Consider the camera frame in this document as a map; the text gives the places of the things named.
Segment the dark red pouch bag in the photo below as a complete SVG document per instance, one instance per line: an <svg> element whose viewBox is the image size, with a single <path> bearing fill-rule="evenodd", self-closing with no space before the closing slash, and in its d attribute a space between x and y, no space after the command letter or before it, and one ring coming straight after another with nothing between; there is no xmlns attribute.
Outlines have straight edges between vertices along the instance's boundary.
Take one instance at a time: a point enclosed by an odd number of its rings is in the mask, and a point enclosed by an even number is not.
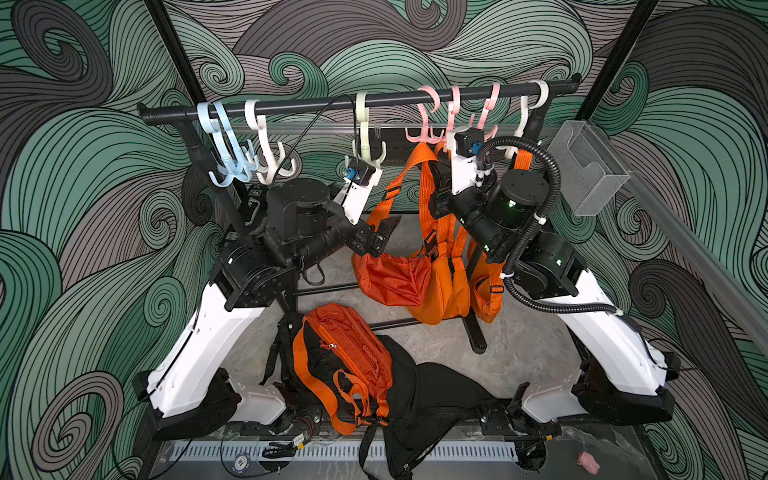
<svg viewBox="0 0 768 480"><path fill-rule="evenodd" d="M437 156L428 144L418 144L411 152L402 172L389 183L382 200L367 219L367 224L373 228L382 226L390 218L394 201L402 191L406 173L420 167L420 250L409 257L388 253L378 257L357 254L352 256L352 266L360 289L366 296L385 306L415 308L425 301L432 276L430 254L437 242L437 221L429 211L429 200L434 192L429 164L436 160Z"/></svg>

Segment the orange fanny pack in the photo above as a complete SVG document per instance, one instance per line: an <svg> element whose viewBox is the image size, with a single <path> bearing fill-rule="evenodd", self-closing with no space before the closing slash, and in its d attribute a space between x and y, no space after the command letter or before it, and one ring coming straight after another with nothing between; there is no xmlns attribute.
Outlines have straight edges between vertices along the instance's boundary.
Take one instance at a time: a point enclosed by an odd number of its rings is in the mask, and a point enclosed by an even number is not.
<svg viewBox="0 0 768 480"><path fill-rule="evenodd" d="M482 253L470 275L470 304L475 315L485 323L492 323L499 314L505 287L502 269L504 262L489 263Z"/></svg>

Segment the red orange black backpack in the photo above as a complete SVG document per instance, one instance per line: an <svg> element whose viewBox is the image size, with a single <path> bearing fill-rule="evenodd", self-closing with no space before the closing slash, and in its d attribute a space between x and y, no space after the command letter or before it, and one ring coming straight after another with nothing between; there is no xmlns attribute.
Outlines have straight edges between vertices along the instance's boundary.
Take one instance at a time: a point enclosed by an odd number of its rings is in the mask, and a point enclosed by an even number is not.
<svg viewBox="0 0 768 480"><path fill-rule="evenodd" d="M304 315L292 356L296 376L323 405L337 433L388 424L392 358L356 310L332 303Z"/></svg>

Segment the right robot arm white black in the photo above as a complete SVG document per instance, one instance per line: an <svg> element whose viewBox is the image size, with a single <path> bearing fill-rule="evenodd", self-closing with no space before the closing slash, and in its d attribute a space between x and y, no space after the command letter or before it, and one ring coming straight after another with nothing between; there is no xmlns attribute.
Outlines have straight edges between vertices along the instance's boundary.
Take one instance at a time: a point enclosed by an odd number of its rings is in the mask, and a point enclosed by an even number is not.
<svg viewBox="0 0 768 480"><path fill-rule="evenodd" d="M588 357L576 373L550 386L526 386L521 407L545 423L591 415L615 425L668 422L668 388L680 361L651 346L641 327L614 305L574 247L542 227L554 185L542 175L511 170L452 174L429 170L430 213L455 221L472 241L470 298L476 316L493 318L509 293L522 305L559 317Z"/></svg>

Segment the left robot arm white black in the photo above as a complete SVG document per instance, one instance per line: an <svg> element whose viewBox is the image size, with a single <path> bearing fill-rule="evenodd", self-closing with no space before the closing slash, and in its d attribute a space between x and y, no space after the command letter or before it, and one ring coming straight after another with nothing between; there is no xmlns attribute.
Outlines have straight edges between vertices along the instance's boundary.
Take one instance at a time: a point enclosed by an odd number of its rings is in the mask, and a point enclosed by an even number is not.
<svg viewBox="0 0 768 480"><path fill-rule="evenodd" d="M251 208L255 231L223 248L169 354L134 381L138 399L150 405L154 440L196 439L229 422L269 425L283 417L278 388L240 382L222 362L273 302L294 314L287 298L309 268L343 247L383 253L401 218L376 225L363 218L369 193L346 182L333 197L328 185L308 178L261 188Z"/></svg>

